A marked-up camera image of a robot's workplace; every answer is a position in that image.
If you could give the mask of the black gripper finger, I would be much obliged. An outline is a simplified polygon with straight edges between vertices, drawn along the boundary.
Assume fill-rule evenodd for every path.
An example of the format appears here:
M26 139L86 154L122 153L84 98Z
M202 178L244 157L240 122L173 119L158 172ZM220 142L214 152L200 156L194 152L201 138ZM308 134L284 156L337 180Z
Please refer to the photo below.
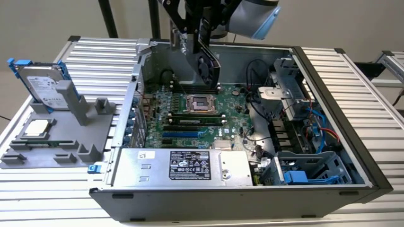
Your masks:
M224 25L236 9L234 0L212 0L210 1L210 14L209 14L209 27L212 30L217 28L218 25Z
M186 48L192 54L196 54L202 49L202 43L209 44L210 27L206 21L193 24L185 23L185 18L178 14L178 0L158 0L157 1L168 13L170 22L181 34L186 36Z

